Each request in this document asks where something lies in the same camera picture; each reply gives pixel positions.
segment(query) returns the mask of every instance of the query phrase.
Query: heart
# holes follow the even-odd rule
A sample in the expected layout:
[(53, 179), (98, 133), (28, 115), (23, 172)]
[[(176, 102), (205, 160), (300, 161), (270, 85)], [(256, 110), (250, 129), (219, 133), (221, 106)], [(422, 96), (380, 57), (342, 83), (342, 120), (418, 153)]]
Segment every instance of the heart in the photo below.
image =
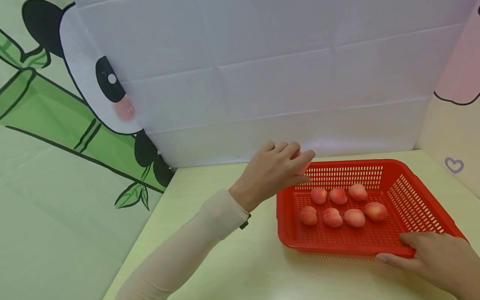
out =
[(450, 172), (452, 172), (454, 174), (460, 173), (463, 170), (463, 168), (465, 167), (465, 164), (463, 163), (462, 160), (453, 159), (451, 157), (447, 157), (445, 159), (445, 165), (450, 170)]

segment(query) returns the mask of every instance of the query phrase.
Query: white sleeve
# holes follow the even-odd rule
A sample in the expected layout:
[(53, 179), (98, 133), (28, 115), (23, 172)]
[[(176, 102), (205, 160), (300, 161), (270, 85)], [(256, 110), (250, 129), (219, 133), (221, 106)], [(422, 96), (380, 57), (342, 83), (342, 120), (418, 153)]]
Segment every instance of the white sleeve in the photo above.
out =
[(156, 248), (130, 275), (116, 300), (164, 300), (195, 273), (208, 253), (235, 231), (248, 213), (220, 190), (198, 214)]

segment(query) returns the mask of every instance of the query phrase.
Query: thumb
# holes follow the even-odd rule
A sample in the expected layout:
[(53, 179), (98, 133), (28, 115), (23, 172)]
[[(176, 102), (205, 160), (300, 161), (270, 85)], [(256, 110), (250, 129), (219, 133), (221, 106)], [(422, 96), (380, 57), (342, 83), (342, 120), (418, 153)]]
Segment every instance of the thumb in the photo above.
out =
[(376, 256), (376, 259), (379, 262), (391, 265), (392, 267), (411, 272), (418, 272), (421, 267), (421, 260), (418, 258), (403, 258), (389, 253), (379, 253)]
[(310, 182), (310, 177), (305, 175), (295, 175), (287, 181), (288, 186), (297, 185), (301, 183)]

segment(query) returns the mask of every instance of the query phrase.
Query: green bamboo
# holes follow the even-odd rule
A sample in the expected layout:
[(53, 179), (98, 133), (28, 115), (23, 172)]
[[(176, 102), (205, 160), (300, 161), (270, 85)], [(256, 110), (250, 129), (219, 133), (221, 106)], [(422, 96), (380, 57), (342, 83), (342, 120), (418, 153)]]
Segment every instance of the green bamboo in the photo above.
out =
[(103, 165), (156, 191), (165, 190), (153, 172), (145, 175), (145, 168), (138, 165), (133, 136), (114, 133), (101, 125), (81, 99), (33, 68), (19, 70), (0, 88), (0, 125)]

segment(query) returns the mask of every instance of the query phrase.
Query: red plastic basket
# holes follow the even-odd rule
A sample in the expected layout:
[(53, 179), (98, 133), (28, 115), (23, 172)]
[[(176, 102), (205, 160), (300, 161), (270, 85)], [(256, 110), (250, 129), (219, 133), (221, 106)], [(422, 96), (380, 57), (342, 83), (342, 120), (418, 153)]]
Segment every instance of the red plastic basket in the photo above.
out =
[[(278, 236), (289, 248), (353, 255), (387, 252), (411, 257), (415, 251), (402, 245), (398, 237), (402, 232), (446, 232), (465, 239), (440, 203), (402, 162), (393, 159), (313, 162), (305, 175), (312, 181), (284, 189), (277, 195)], [(359, 203), (348, 196), (346, 205), (336, 205), (329, 198), (325, 204), (317, 205), (310, 199), (313, 188), (322, 187), (329, 192), (340, 187), (347, 191), (355, 183), (365, 186), (367, 201)], [(343, 216), (350, 208), (363, 210), (368, 202), (385, 205), (386, 222), (374, 223), (366, 218), (362, 228), (345, 223), (339, 228), (330, 228), (323, 224), (323, 211), (329, 207), (335, 207)], [(300, 222), (300, 210), (305, 206), (317, 210), (317, 225)]]

